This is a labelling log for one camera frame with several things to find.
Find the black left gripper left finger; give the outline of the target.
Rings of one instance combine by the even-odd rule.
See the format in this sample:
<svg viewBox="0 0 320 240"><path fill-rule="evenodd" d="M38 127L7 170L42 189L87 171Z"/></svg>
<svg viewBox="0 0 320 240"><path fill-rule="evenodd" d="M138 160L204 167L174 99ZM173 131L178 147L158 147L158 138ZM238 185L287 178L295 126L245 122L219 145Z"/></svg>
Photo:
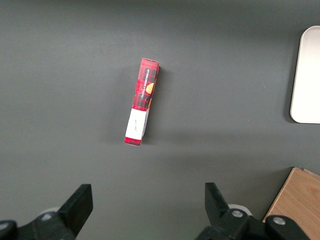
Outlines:
<svg viewBox="0 0 320 240"><path fill-rule="evenodd" d="M18 226L14 220L0 222L2 240L75 240L93 211L92 186L82 184L58 209L51 208Z"/></svg>

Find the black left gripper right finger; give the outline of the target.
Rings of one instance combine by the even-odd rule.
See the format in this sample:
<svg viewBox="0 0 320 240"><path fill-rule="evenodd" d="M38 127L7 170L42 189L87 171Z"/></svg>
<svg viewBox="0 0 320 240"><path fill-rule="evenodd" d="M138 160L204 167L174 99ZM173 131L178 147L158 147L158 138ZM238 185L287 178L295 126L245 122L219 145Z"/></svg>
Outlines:
<svg viewBox="0 0 320 240"><path fill-rule="evenodd" d="M308 240L309 237L291 218L270 215L259 221L244 210L230 208L215 183L205 184L205 211L210 226L197 240Z"/></svg>

